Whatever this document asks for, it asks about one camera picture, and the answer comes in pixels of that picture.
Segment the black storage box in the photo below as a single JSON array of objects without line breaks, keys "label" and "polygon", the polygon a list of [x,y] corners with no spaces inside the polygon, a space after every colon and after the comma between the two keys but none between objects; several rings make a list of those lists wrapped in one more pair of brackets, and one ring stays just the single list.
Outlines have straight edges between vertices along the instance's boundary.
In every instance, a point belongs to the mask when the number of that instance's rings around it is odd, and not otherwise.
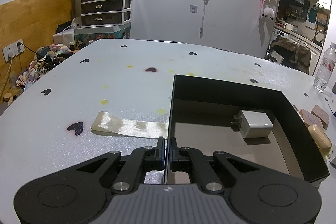
[{"label": "black storage box", "polygon": [[329,176],[306,125],[280,91],[176,75],[169,136],[205,155],[221,150],[313,185]]}]

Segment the white wall charger cube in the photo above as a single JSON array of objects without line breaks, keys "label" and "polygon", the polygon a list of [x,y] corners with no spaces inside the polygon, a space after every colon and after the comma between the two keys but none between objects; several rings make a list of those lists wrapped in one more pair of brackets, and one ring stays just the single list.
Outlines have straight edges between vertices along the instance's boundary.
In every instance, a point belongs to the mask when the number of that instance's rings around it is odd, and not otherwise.
[{"label": "white wall charger cube", "polygon": [[238,126],[243,139],[265,138],[273,129],[267,114],[257,111],[240,110],[232,124]]}]

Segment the pink compact box front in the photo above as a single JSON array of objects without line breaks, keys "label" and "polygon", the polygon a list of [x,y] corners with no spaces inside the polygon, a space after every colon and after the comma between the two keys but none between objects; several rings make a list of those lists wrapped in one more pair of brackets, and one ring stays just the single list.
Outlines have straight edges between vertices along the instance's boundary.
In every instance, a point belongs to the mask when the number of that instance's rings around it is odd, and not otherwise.
[{"label": "pink compact box front", "polygon": [[305,109],[301,109],[299,111],[299,115],[301,116],[306,127],[309,127],[311,125],[317,125],[319,128],[323,129],[323,124],[322,124],[321,119],[315,116],[314,114],[311,114]]}]

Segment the pink compact box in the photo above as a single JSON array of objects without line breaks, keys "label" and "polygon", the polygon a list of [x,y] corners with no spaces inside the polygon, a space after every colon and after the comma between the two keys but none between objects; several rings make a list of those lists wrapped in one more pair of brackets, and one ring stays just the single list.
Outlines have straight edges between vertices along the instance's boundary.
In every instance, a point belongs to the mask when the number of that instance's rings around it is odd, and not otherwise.
[{"label": "pink compact box", "polygon": [[315,105],[311,111],[311,114],[317,116],[321,120],[323,128],[327,129],[330,117],[329,114],[327,114],[327,112],[323,110],[322,107],[320,107],[319,105]]},{"label": "pink compact box", "polygon": [[309,127],[311,125],[317,125],[319,128],[323,129],[323,124],[322,124],[321,119],[315,116],[314,114],[311,114],[305,109],[301,109],[299,111],[299,115],[301,116],[306,127]]}]

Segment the gold earbuds case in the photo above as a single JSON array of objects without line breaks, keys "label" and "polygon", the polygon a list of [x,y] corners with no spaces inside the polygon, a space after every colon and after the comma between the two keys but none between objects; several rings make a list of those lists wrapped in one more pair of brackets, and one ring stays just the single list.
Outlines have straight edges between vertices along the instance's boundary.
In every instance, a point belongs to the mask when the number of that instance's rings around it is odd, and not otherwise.
[{"label": "gold earbuds case", "polygon": [[332,148],[332,142],[329,137],[324,133],[323,129],[320,128],[318,125],[313,124],[310,125],[308,131],[315,141],[318,149],[322,153],[323,156],[326,156],[328,159],[331,158],[330,152]]}]

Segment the cream satin ribbon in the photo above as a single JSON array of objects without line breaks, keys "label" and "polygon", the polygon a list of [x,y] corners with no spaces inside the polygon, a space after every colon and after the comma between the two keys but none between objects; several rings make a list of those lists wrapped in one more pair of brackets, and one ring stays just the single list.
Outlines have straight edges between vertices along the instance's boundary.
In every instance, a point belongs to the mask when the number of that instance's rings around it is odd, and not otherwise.
[{"label": "cream satin ribbon", "polygon": [[168,124],[161,122],[134,121],[120,119],[108,112],[100,111],[91,130],[103,136],[129,136],[134,138],[167,139]]}]

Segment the pile of plush toys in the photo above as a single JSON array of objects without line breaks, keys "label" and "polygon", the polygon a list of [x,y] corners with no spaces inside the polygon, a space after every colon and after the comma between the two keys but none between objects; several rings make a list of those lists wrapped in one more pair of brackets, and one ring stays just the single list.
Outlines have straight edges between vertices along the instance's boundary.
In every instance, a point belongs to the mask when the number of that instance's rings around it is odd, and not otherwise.
[{"label": "pile of plush toys", "polygon": [[33,51],[22,42],[17,42],[14,49],[19,52],[27,49],[35,54],[29,67],[22,69],[19,76],[10,76],[11,84],[21,89],[28,88],[30,83],[36,82],[46,73],[79,51],[75,50],[72,46],[68,47],[64,44],[50,44],[45,47],[40,47],[37,51]]}]

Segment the white three-drawer cabinet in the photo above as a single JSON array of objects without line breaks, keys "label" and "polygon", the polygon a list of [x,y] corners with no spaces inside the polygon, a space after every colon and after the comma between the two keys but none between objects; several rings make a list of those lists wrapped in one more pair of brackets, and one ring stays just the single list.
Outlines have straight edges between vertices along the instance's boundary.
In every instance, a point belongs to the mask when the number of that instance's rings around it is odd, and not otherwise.
[{"label": "white three-drawer cabinet", "polygon": [[130,22],[132,0],[81,0],[83,26],[120,25]]}]

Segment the brown jacket on chair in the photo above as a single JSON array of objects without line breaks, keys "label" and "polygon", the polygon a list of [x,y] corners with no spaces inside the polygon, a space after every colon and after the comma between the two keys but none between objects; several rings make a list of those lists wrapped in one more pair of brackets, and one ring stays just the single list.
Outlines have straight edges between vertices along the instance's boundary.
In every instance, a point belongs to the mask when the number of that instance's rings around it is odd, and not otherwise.
[{"label": "brown jacket on chair", "polygon": [[270,44],[270,52],[278,53],[282,58],[281,65],[309,74],[311,51],[293,40],[279,37]]}]

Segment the white plush sheep toy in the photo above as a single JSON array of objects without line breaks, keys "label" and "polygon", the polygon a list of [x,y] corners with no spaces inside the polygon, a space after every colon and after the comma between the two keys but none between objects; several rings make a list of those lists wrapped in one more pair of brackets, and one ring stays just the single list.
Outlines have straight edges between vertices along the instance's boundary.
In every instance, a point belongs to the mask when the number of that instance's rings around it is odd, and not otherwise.
[{"label": "white plush sheep toy", "polygon": [[266,7],[263,11],[261,16],[270,20],[274,20],[274,9],[270,8],[270,7]]}]

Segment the clear water bottle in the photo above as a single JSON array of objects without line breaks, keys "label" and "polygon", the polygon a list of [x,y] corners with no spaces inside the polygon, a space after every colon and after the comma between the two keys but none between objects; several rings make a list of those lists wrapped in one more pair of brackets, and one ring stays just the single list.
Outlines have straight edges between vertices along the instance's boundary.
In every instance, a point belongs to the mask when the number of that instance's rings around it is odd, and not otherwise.
[{"label": "clear water bottle", "polygon": [[324,52],[318,72],[314,79],[314,88],[319,93],[323,92],[327,87],[330,77],[335,68],[335,43],[331,43],[330,47]]}]

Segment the white wall power outlet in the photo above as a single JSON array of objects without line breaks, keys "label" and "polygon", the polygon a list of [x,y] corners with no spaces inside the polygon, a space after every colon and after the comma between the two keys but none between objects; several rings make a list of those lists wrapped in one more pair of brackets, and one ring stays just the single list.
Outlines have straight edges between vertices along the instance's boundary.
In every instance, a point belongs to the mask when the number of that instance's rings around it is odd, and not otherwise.
[{"label": "white wall power outlet", "polygon": [[18,41],[9,44],[2,49],[3,57],[6,63],[9,62],[11,58],[19,56],[24,51],[25,47],[23,45],[23,39],[19,39]]}]

